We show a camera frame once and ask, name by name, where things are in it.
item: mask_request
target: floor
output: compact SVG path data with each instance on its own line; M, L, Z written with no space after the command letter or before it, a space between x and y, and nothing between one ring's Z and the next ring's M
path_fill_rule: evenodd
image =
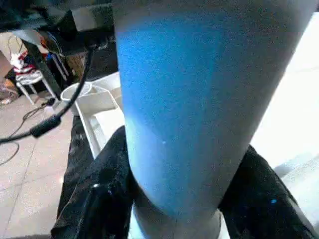
M25 96L0 108L0 135L10 135L23 115L33 108ZM19 132L48 114L38 113ZM0 166L0 238L49 234L67 165L72 119L72 114L67 113L58 128L40 139L20 140L17 155ZM14 153L15 147L14 144L0 146L0 163Z

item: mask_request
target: white chair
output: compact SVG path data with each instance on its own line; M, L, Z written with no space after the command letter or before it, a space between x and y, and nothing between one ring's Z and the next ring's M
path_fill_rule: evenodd
M24 93L24 95L27 97L27 99L31 102L31 104L34 105L33 100L31 99L30 95L26 91L24 86L29 86L33 93L37 94L34 86L32 84L35 84L39 81L42 81L49 91L49 93L57 100L57 97L51 87L49 86L46 79L43 77L42 73L39 70L34 71L31 74L22 74L22 75L16 75L16 86L21 89L21 91Z

